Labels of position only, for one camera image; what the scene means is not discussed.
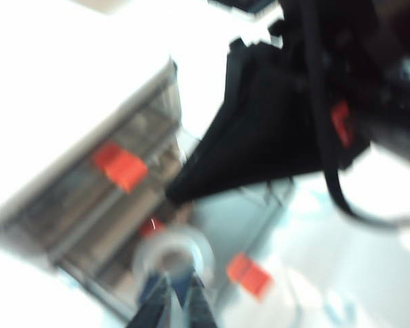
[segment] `white surface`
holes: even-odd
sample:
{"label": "white surface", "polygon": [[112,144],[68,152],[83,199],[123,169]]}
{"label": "white surface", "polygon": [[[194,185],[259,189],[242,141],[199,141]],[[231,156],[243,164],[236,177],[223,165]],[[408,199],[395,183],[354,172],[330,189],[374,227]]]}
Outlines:
{"label": "white surface", "polygon": [[143,94],[135,92],[167,70],[152,31],[140,20],[128,27],[68,1],[0,1],[0,217],[29,198],[28,184],[41,189],[121,120]]}
{"label": "white surface", "polygon": [[0,327],[122,327],[80,287],[0,251]]}

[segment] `black wire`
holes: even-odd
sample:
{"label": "black wire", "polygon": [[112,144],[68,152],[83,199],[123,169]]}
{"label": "black wire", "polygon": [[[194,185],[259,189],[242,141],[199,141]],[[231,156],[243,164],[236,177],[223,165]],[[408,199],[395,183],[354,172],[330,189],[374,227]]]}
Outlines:
{"label": "black wire", "polygon": [[333,127],[329,118],[326,103],[325,71],[322,59],[322,44],[320,41],[320,27],[318,23],[317,8],[314,0],[299,0],[301,7],[303,35],[305,39],[305,60],[310,78],[310,93],[314,123],[316,126],[316,138],[322,159],[325,181],[328,192],[333,201],[350,218],[376,228],[396,230],[404,226],[410,226],[410,218],[402,218],[393,221],[358,215],[343,196],[338,177],[337,156],[332,144]]}

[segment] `black cable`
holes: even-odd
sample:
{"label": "black cable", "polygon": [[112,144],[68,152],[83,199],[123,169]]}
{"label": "black cable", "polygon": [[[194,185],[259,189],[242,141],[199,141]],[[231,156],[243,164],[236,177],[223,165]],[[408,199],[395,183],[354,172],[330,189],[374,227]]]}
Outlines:
{"label": "black cable", "polygon": [[403,226],[410,226],[410,219],[402,218],[394,221],[386,221],[358,215],[351,210],[351,207],[345,200],[338,176],[338,160],[332,144],[334,131],[329,117],[329,111],[327,110],[325,70],[323,68],[323,52],[320,41],[317,8],[314,4],[314,0],[299,0],[299,4],[305,40],[305,60],[310,78],[310,93],[314,123],[316,126],[316,138],[328,192],[336,205],[358,222],[376,228],[391,230]]}

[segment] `red tag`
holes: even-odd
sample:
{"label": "red tag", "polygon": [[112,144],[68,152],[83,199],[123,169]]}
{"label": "red tag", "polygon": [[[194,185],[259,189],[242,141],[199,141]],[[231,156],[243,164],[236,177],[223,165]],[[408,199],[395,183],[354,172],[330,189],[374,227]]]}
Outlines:
{"label": "red tag", "polygon": [[331,109],[331,120],[345,148],[351,147],[354,142],[354,131],[349,126],[349,106],[345,100],[340,101]]}
{"label": "red tag", "polygon": [[232,282],[238,282],[257,299],[264,296],[272,282],[272,277],[244,253],[232,258],[226,273]]}
{"label": "red tag", "polygon": [[93,162],[119,188],[130,193],[148,173],[146,164],[131,152],[109,141],[93,154]]}

